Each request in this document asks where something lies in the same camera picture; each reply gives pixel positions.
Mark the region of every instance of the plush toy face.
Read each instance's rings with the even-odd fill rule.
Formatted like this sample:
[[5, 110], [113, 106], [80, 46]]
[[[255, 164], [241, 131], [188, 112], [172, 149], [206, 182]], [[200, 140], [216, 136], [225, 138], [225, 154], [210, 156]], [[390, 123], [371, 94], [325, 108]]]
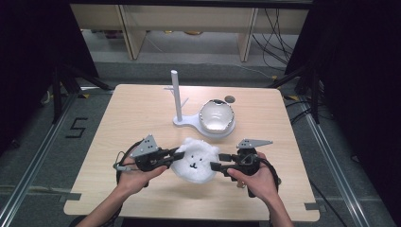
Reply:
[[207, 183], [215, 177], [216, 172], [211, 169], [210, 162], [218, 163], [218, 147], [186, 138], [176, 152], [185, 152], [181, 160], [171, 165], [177, 176], [191, 183]]

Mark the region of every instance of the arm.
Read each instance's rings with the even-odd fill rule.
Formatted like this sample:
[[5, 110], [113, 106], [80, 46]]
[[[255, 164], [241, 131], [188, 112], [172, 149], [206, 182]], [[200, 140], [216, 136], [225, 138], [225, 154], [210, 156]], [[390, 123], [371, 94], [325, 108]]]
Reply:
[[[263, 153], [258, 152], [258, 156], [266, 159]], [[247, 176], [233, 168], [229, 168], [227, 172], [237, 180], [244, 182], [253, 194], [268, 206], [270, 218], [274, 227], [293, 226], [286, 207], [278, 195], [274, 185], [274, 179], [267, 166], [260, 164], [259, 170], [252, 176]]]
[[[132, 162], [130, 158], [124, 161], [124, 164]], [[150, 179], [162, 174], [167, 169], [166, 166], [160, 166], [150, 172], [141, 170], [123, 171], [117, 187], [112, 193], [82, 222], [77, 226], [99, 226], [108, 221], [113, 214], [122, 206], [123, 202], [132, 194], [138, 193]]]

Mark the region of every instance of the person's left hand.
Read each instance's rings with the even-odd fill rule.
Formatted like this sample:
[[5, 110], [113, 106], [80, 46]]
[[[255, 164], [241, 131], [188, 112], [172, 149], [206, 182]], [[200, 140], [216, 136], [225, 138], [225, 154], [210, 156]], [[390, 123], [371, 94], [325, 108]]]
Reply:
[[124, 160], [123, 165], [130, 167], [131, 171], [122, 171], [117, 188], [122, 190], [124, 194], [130, 196], [138, 193], [153, 178], [161, 175], [167, 166], [157, 167], [149, 172], [141, 171], [135, 164], [130, 155]]

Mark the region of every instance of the hand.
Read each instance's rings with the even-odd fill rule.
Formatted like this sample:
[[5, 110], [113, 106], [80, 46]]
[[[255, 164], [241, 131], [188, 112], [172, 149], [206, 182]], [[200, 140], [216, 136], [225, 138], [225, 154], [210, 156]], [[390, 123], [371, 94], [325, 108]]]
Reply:
[[[259, 158], [266, 159], [264, 153], [257, 152], [257, 155]], [[245, 175], [233, 168], [229, 168], [227, 172], [238, 181], [245, 183], [253, 194], [264, 202], [268, 198], [278, 196], [273, 176], [269, 168], [262, 163], [260, 163], [259, 170], [252, 176]]]
[[127, 196], [141, 191], [151, 179], [161, 175], [167, 169], [166, 166], [160, 166], [149, 172], [143, 172], [134, 164], [134, 160], [130, 158], [130, 155], [124, 160], [123, 165], [134, 169], [131, 171], [122, 171], [117, 186], [117, 189], [121, 190]]

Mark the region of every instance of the white base stand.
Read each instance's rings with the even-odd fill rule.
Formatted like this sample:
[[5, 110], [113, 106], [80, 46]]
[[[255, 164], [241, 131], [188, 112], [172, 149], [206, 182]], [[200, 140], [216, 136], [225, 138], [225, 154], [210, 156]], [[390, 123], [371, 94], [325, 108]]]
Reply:
[[184, 126], [193, 127], [195, 129], [197, 129], [202, 135], [212, 138], [212, 139], [221, 139], [221, 138], [227, 137], [229, 134], [231, 134], [231, 132], [233, 132], [233, 129], [235, 127], [235, 121], [233, 121], [230, 128], [225, 133], [219, 133], [219, 134], [210, 133], [210, 132], [206, 131], [203, 128], [203, 126], [201, 125], [198, 113], [196, 113], [195, 115], [190, 115], [190, 116], [183, 115], [182, 121], [178, 121], [177, 116], [174, 116], [173, 122], [174, 122], [174, 125], [176, 125], [178, 127], [184, 127]]

